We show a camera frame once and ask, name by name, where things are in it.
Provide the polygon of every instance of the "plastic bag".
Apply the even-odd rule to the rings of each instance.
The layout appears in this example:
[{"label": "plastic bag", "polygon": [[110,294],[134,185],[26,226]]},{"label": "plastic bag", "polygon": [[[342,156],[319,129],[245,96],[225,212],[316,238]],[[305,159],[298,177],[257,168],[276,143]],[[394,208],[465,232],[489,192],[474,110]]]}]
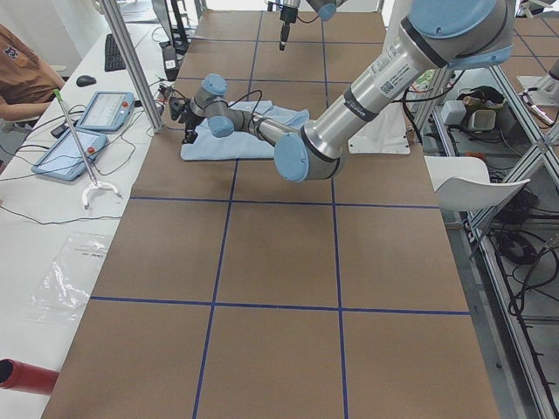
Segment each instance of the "plastic bag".
[{"label": "plastic bag", "polygon": [[77,325],[112,240],[87,233],[69,236],[24,309],[25,318]]}]

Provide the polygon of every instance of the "brown shirt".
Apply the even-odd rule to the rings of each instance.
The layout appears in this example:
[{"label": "brown shirt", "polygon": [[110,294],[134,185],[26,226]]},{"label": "brown shirt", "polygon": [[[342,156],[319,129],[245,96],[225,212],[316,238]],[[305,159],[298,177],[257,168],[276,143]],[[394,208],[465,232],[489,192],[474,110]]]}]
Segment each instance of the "brown shirt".
[{"label": "brown shirt", "polygon": [[56,83],[38,67],[38,56],[0,24],[0,105],[49,101]]}]

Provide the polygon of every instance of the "blue cloth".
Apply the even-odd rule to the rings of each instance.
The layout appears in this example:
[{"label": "blue cloth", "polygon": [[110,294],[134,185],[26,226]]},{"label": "blue cloth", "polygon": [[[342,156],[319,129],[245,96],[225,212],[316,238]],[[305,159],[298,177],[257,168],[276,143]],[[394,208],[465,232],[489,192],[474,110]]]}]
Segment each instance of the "blue cloth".
[{"label": "blue cloth", "polygon": [[[232,109],[252,112],[257,102],[239,102]],[[275,106],[270,100],[260,101],[256,107],[257,113],[288,125],[300,128],[308,120],[308,110],[292,111]],[[224,138],[217,138],[211,134],[207,120],[196,128],[198,138],[194,144],[184,144],[181,149],[183,160],[231,160],[231,159],[272,159],[273,147],[254,135],[247,133],[233,133]]]}]

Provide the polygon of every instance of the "white desk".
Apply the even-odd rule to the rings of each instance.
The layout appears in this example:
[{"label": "white desk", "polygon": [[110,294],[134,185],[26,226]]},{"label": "white desk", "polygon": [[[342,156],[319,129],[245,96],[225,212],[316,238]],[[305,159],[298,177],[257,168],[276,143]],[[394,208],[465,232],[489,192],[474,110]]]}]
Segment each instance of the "white desk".
[{"label": "white desk", "polygon": [[[152,40],[152,32],[157,25],[130,24],[129,32],[148,83],[164,78],[162,56],[159,45]],[[62,97],[68,106],[86,105],[93,93],[100,90],[135,92],[126,71],[103,72],[105,35],[95,43],[84,57],[75,73],[62,89]],[[77,87],[76,78],[82,74],[93,75],[97,83],[87,87]],[[39,124],[61,115],[58,103],[52,103]],[[51,145],[55,140],[50,131],[62,120],[39,129],[30,136],[26,144]],[[0,182],[0,198],[3,206],[10,210],[32,216],[41,221],[67,220],[77,217],[121,216],[130,194],[132,184],[138,175],[143,159],[151,142],[148,118],[143,113],[127,131],[125,138],[134,143],[136,150],[123,168],[109,176],[99,176],[100,180],[115,184],[123,198],[112,192],[90,195],[90,209],[81,204],[81,194],[89,184],[83,174],[74,182],[56,182],[37,176],[22,180]],[[116,134],[109,135],[111,141]],[[127,158],[132,147],[123,142],[104,150],[97,159],[103,171],[119,166]],[[44,153],[40,148],[24,148],[18,155],[31,162]],[[0,179],[29,175],[30,165],[14,158]],[[23,362],[60,370],[75,334],[75,326],[34,323],[24,319],[23,308],[34,290],[48,272],[51,261],[59,253],[68,236],[74,232],[113,235],[118,220],[97,220],[69,223],[65,225],[41,226],[0,210],[0,358],[12,358]],[[31,395],[10,390],[0,390],[0,417],[11,419],[39,418],[48,397]]]}]

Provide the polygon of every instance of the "computer mouse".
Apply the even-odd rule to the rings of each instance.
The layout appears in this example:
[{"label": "computer mouse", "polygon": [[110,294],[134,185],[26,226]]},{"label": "computer mouse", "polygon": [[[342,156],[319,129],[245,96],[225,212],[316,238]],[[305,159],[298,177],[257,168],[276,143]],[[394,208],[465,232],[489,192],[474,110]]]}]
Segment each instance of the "computer mouse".
[{"label": "computer mouse", "polygon": [[85,87],[85,86],[89,86],[89,85],[94,85],[95,83],[97,83],[97,80],[95,79],[95,77],[87,76],[85,74],[83,76],[79,76],[78,79],[76,79],[76,85],[78,87]]}]

